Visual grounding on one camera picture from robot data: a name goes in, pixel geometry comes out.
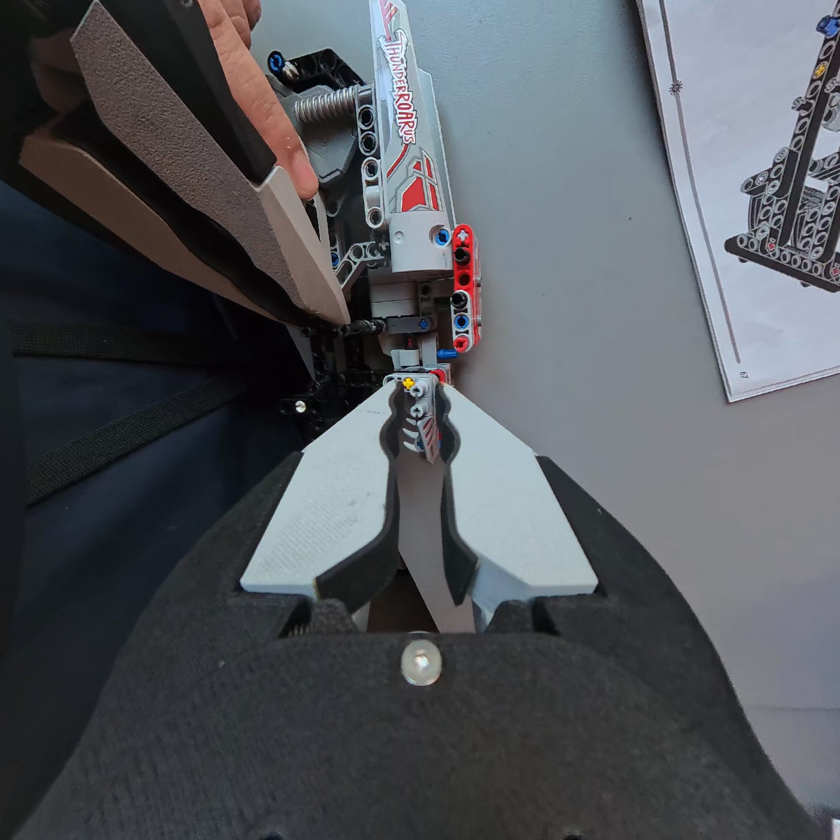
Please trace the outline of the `person's left hand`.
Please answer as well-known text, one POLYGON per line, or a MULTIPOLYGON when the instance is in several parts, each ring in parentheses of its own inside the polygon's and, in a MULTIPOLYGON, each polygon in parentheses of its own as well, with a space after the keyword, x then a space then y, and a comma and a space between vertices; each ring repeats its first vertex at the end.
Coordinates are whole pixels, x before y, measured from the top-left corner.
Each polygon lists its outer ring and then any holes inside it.
POLYGON ((265 73, 250 54, 260 1, 200 1, 227 84, 245 116, 276 156, 302 200, 313 198, 319 179, 265 73))

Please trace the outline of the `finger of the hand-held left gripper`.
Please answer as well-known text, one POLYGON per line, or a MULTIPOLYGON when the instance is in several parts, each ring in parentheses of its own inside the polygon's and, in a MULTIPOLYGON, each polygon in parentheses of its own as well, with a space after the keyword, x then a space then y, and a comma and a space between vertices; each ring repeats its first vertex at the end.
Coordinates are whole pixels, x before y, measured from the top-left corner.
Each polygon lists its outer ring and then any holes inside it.
POLYGON ((213 142, 218 182, 195 208, 118 141, 96 112, 71 112, 25 137, 19 163, 160 268, 269 319, 342 322, 342 293, 288 173, 240 178, 213 142))
POLYGON ((237 104, 197 2, 92 2, 71 37, 103 125, 189 207, 199 249, 278 319, 350 322, 329 243, 237 104))

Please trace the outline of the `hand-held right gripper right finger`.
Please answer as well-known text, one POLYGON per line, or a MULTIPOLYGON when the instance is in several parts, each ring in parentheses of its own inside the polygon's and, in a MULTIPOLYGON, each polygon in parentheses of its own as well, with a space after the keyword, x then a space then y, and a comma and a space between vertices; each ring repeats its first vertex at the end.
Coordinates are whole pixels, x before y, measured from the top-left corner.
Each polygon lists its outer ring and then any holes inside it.
POLYGON ((444 572, 482 633, 501 603, 592 594, 598 580, 533 450, 438 386, 444 572))

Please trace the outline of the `large lego vehicle model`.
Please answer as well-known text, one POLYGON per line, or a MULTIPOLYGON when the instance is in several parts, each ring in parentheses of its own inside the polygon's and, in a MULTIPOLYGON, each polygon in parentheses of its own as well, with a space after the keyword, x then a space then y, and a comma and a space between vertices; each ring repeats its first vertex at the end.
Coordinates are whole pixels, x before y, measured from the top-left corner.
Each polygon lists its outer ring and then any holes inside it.
POLYGON ((452 381, 481 337, 480 258, 457 224, 433 80, 404 2, 369 2, 374 73, 332 49, 266 59, 319 178, 329 254, 350 324, 301 331, 314 366, 285 408, 318 436, 390 374, 452 381))

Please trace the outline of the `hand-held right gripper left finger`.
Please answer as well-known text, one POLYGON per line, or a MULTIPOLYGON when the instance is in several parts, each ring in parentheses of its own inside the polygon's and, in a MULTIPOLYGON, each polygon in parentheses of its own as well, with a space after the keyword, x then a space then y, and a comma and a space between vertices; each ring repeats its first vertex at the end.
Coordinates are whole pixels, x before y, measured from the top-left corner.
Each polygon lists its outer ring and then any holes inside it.
POLYGON ((305 447, 247 568, 243 590, 338 600, 356 613, 400 556, 395 461, 403 388, 390 382, 305 447))

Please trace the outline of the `lego instruction booklet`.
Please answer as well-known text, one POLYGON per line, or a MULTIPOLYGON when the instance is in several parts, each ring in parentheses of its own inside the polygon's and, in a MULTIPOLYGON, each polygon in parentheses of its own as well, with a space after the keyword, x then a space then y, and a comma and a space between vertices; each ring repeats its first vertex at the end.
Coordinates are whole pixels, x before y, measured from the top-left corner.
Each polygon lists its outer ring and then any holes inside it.
POLYGON ((728 400, 839 370, 839 2, 637 2, 728 400))

